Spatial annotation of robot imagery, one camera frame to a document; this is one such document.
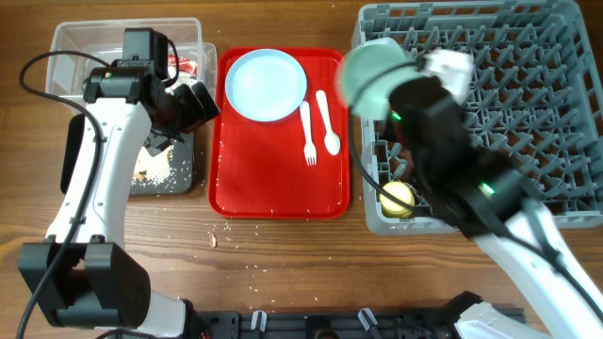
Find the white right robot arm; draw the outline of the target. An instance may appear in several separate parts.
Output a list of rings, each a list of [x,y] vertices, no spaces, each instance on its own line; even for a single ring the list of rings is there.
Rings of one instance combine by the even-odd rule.
[[[567,248],[538,191],[505,154],[472,145],[460,106],[436,77],[387,96],[390,129],[436,216],[490,256],[557,338],[602,335],[602,294]]]

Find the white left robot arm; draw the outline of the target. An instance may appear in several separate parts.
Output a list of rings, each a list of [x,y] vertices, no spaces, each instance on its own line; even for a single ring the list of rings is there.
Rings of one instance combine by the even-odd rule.
[[[124,32],[122,57],[99,61],[83,85],[71,133],[79,142],[64,201],[40,243],[26,243],[19,270],[56,328],[151,338],[206,338],[186,299],[153,290],[124,248],[124,216],[139,152],[149,135],[182,140],[219,115],[202,83],[181,85],[168,62],[172,40],[150,27]]]

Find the green bowl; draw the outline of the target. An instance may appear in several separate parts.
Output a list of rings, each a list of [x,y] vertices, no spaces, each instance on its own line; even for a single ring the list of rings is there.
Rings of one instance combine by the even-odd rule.
[[[393,90],[420,77],[415,62],[392,38],[361,44],[350,50],[337,68],[339,99],[352,107],[353,115],[383,121],[390,111]]]

